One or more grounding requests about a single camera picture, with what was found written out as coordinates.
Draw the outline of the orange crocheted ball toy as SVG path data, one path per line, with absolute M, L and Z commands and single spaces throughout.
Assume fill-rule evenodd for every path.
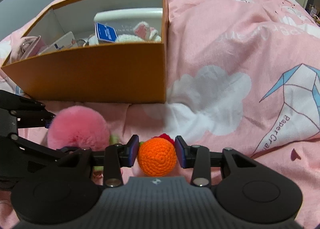
M 137 160 L 146 176 L 166 176 L 177 162 L 175 142 L 166 133 L 140 142 Z

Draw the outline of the pink fluffy pompom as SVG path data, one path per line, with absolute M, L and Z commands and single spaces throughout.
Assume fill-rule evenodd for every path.
M 47 132 L 47 144 L 51 149 L 74 146 L 101 151 L 110 144 L 110 135 L 108 124 L 99 112 L 72 106 L 53 118 Z

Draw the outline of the white lotion tube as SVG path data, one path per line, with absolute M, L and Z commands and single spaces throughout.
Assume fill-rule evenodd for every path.
M 38 55 L 46 54 L 46 53 L 52 53 L 59 50 L 64 49 L 70 49 L 77 47 L 77 43 L 75 40 L 75 37 L 71 31 L 69 31 L 67 34 L 53 42 L 48 47 L 41 49 L 41 51 L 38 53 Z

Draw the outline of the orange cardboard box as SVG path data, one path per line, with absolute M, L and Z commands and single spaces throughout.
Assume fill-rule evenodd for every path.
M 99 12 L 161 8 L 160 42 L 105 43 L 62 49 L 15 63 L 2 71 L 37 100 L 95 103 L 163 103 L 167 84 L 168 0 L 63 0 L 41 12 L 24 32 L 51 44 L 68 32 L 94 32 Z

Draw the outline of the pink printed duvet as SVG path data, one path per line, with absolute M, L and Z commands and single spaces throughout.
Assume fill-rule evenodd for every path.
M 319 27 L 295 0 L 168 8 L 163 103 L 37 100 L 2 69 L 1 90 L 55 116 L 99 112 L 109 145 L 182 136 L 209 149 L 212 185 L 192 186 L 178 158 L 166 176 L 146 176 L 136 157 L 124 185 L 108 188 L 105 148 L 78 148 L 1 189 L 1 228 L 319 228 Z M 1 66 L 38 15 L 1 39 Z

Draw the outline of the blue card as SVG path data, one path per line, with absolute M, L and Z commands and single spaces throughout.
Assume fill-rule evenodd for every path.
M 113 27 L 98 22 L 95 23 L 95 36 L 99 42 L 110 43 L 115 43 L 118 37 Z

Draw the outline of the white flat box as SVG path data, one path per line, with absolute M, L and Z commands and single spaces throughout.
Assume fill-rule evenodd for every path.
M 147 22 L 161 36 L 162 8 L 133 8 L 99 12 L 94 17 L 94 23 L 102 23 L 115 28 L 118 34 L 132 34 L 133 28 L 139 22 Z

